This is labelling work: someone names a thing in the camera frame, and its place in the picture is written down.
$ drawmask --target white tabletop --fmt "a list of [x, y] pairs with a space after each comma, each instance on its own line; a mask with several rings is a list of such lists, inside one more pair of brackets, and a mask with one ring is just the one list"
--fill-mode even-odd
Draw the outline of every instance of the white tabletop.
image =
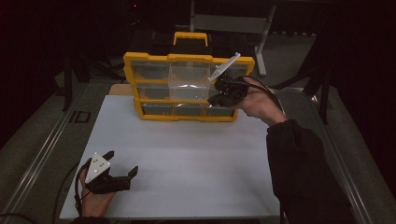
[[[112, 176], [139, 166], [131, 189], [116, 194], [107, 217], [278, 216], [267, 127], [242, 111], [235, 122], [141, 120], [132, 96], [108, 95], [79, 167], [94, 152], [109, 150], [115, 151]], [[60, 218], [78, 216], [74, 193], [73, 182]]]

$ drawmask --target black cable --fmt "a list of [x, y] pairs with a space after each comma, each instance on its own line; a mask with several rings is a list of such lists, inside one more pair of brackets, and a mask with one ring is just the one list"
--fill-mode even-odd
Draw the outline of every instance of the black cable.
[[58, 194], [56, 195], [56, 199], [55, 199], [55, 205], [53, 205], [53, 212], [52, 212], [52, 223], [55, 224], [55, 217], [56, 217], [56, 208], [58, 206], [58, 202], [59, 202], [59, 198], [61, 196], [61, 192], [62, 192], [62, 187], [64, 186], [64, 183], [67, 180], [67, 177], [70, 176], [70, 174], [77, 168], [79, 162], [77, 162], [70, 170], [69, 172], [67, 172], [67, 175], [64, 177], [64, 180], [62, 181], [62, 185], [59, 187], [58, 190]]
[[78, 173], [76, 175], [76, 180], [75, 180], [75, 200], [76, 200], [76, 204], [75, 204], [75, 207], [77, 208], [79, 216], [81, 216], [81, 213], [82, 213], [82, 203], [81, 203], [81, 199], [80, 199], [79, 193], [78, 193], [78, 179], [79, 179], [79, 176], [81, 175], [82, 171], [85, 168], [87, 168], [88, 166], [90, 166], [90, 163], [91, 163], [91, 159], [88, 159], [87, 162], [85, 162], [85, 164], [81, 166], [81, 168], [78, 170]]
[[4, 213], [4, 214], [0, 214], [0, 217], [21, 217], [21, 218], [29, 221], [30, 223], [37, 224], [36, 222], [34, 222], [31, 218], [27, 217], [26, 215], [18, 214], [18, 213]]

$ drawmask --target human hand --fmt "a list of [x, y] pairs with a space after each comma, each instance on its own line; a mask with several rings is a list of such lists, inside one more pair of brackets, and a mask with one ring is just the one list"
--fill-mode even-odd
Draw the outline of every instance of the human hand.
[[106, 194], [94, 194], [90, 192], [85, 186], [85, 177], [87, 175], [87, 172], [88, 168], [85, 168], [84, 170], [82, 170], [81, 175], [79, 176], [79, 182], [82, 186], [81, 215], [83, 217], [103, 217], [116, 192], [110, 192]]
[[[262, 87], [262, 84], [253, 78], [244, 77], [244, 80], [250, 84]], [[242, 109], [248, 116], [261, 119], [270, 127], [287, 120], [285, 114], [276, 106], [267, 93], [252, 87], [249, 87], [247, 96], [242, 102], [230, 108]]]

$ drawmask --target dark background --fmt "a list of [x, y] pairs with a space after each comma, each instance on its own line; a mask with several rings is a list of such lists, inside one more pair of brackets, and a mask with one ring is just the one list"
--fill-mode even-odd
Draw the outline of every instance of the dark background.
[[[260, 1], [196, 1], [196, 11], [265, 16]], [[331, 65], [332, 85], [356, 122], [376, 164], [396, 195], [395, 46], [396, 4], [392, 1], [280, 1], [272, 35], [317, 34], [301, 72]], [[78, 49], [110, 64], [127, 50], [134, 30], [174, 32], [188, 25], [190, 1], [2, 1], [0, 3], [0, 147], [58, 90], [64, 53]], [[90, 75], [77, 56], [73, 65]]]

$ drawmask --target black jacket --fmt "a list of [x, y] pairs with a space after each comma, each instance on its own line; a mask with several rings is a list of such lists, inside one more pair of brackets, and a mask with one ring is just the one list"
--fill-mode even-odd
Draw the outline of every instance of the black jacket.
[[[356, 223], [317, 135], [288, 120], [268, 129], [267, 150], [274, 194], [290, 224]], [[78, 217], [73, 224], [106, 221]]]

